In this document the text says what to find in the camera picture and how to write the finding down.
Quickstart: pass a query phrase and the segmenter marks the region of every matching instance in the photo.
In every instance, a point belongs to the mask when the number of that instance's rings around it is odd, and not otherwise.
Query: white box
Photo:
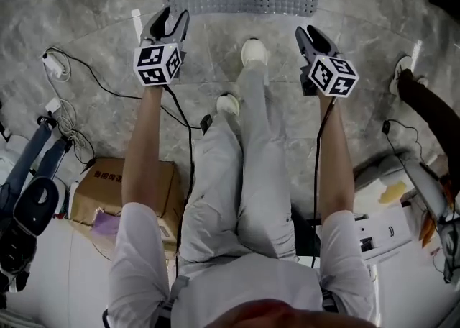
[[[176,43],[150,45],[134,51],[134,72],[143,86],[171,83],[181,64]]]
[[[324,95],[344,98],[351,93],[359,80],[351,62],[325,55],[316,56],[308,77]]]

